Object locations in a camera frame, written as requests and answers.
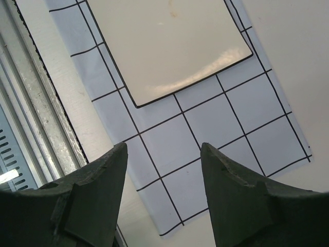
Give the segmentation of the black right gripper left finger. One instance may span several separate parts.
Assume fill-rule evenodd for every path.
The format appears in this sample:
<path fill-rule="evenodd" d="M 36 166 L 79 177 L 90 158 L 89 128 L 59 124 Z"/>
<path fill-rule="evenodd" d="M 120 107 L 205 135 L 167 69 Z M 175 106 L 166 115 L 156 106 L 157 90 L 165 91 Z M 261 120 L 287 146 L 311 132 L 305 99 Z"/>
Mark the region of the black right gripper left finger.
<path fill-rule="evenodd" d="M 112 246 L 125 182 L 125 143 L 39 189 L 1 192 L 1 246 Z"/>

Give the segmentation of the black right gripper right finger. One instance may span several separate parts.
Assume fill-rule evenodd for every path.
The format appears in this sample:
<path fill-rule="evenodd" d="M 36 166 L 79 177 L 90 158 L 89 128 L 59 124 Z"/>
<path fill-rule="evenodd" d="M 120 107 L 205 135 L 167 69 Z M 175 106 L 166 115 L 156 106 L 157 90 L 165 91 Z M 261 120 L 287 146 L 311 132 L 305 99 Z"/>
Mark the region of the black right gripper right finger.
<path fill-rule="evenodd" d="M 200 157 L 217 246 L 328 246 L 328 193 L 264 177 L 209 143 Z"/>

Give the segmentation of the light blue checked placemat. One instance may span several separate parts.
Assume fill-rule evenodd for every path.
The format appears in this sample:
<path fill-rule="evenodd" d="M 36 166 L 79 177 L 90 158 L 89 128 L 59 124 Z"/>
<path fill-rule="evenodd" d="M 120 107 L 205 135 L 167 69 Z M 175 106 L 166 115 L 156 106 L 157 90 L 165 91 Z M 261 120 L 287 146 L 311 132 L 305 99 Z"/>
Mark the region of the light blue checked placemat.
<path fill-rule="evenodd" d="M 252 50 L 251 57 L 137 108 L 89 3 L 47 2 L 111 141 L 128 146 L 128 173 L 163 238 L 208 209 L 202 143 L 265 176 L 312 160 L 242 2 L 225 4 Z"/>

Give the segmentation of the white square plate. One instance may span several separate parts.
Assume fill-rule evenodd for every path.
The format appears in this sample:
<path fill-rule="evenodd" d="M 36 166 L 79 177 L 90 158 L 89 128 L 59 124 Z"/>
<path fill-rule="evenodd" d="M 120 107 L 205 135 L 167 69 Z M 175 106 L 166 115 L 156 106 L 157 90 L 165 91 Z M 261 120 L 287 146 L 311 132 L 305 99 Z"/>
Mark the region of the white square plate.
<path fill-rule="evenodd" d="M 252 56 L 224 1 L 89 1 L 138 108 Z"/>

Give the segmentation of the aluminium front rail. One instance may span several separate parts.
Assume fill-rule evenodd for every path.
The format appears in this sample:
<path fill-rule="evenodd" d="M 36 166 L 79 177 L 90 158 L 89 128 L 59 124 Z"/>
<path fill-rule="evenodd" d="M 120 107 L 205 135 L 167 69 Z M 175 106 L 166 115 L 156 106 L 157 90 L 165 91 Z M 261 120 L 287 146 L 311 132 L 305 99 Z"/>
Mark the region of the aluminium front rail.
<path fill-rule="evenodd" d="M 16 1 L 1 1 L 1 110 L 37 188 L 86 165 Z"/>

